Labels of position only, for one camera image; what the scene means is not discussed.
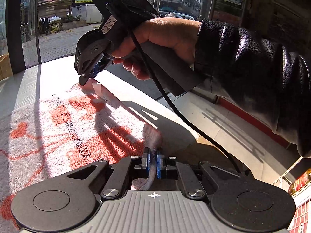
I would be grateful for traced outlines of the black leather jacket forearm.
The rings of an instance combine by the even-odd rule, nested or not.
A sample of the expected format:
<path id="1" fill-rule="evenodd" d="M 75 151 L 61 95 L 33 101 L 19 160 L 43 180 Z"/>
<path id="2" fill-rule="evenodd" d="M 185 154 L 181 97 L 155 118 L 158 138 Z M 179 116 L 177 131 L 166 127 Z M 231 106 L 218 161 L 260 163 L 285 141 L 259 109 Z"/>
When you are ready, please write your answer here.
<path id="1" fill-rule="evenodd" d="M 282 44 L 204 19 L 195 49 L 200 88 L 227 98 L 310 157 L 310 62 Z"/>

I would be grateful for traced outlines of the person's right hand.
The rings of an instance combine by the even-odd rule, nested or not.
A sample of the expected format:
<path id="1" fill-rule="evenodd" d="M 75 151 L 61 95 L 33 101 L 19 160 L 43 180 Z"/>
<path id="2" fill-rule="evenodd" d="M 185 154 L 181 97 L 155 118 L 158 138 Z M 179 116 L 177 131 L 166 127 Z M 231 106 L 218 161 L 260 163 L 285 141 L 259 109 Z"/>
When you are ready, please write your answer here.
<path id="1" fill-rule="evenodd" d="M 141 24 L 134 30 L 138 43 L 150 41 L 154 44 L 171 48 L 188 64 L 195 60 L 195 44 L 201 23 L 180 18 L 154 18 Z M 113 63 L 122 64 L 123 68 L 139 80 L 150 79 L 143 66 L 125 59 L 135 49 L 131 37 L 124 39 L 120 47 L 112 53 Z"/>

